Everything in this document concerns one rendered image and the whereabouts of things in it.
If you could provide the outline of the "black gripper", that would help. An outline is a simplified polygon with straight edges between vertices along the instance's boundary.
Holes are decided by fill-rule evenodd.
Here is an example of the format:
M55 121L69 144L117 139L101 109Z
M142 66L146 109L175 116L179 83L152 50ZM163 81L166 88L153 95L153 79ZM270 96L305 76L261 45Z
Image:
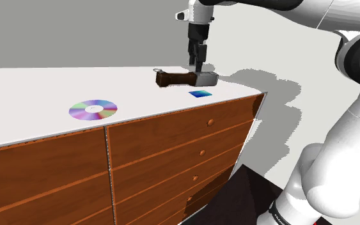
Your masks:
M189 64L196 65L196 72L201 72L207 58L207 45L204 43L208 39L209 28L209 24L189 23L188 25Z

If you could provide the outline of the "small blue square card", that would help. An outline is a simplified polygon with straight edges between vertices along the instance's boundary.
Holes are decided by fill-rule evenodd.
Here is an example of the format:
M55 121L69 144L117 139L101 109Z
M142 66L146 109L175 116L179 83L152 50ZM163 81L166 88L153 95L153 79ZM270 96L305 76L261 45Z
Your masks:
M205 91L205 90L190 91L189 93L190 93L192 96L196 97L196 98L212 96L211 93L209 93L209 92L207 92L207 91Z

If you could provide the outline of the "wooden chest of drawers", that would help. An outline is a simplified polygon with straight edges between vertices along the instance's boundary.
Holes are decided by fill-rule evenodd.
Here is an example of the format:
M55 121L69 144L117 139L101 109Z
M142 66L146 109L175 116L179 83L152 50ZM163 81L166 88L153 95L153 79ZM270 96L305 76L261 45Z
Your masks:
M227 182L263 92L152 67L0 68L0 225L177 225ZM212 96L196 98L190 91ZM69 115L107 100L102 120Z

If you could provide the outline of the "rainbow compact disc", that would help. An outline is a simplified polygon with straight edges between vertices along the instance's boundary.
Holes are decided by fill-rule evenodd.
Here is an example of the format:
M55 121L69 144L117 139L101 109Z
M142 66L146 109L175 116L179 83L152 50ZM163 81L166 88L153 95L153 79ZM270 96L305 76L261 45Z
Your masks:
M87 100L69 108L71 117L78 120L102 120L116 113L117 105L107 100Z

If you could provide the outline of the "dark robot stand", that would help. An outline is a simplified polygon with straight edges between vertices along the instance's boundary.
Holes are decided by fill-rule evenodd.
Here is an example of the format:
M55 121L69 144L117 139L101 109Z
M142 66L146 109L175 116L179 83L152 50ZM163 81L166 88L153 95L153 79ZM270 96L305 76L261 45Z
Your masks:
M240 166L207 205L181 225L256 225L282 192L258 173Z

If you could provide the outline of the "brown handled grey tool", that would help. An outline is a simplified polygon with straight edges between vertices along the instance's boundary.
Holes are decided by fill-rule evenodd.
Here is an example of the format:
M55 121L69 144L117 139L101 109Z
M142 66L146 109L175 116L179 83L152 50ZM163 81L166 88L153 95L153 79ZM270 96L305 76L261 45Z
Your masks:
M170 85L188 85L194 87L215 86L219 75L215 72L188 72L184 74L164 72L159 68L154 68L156 72L156 83L159 87Z

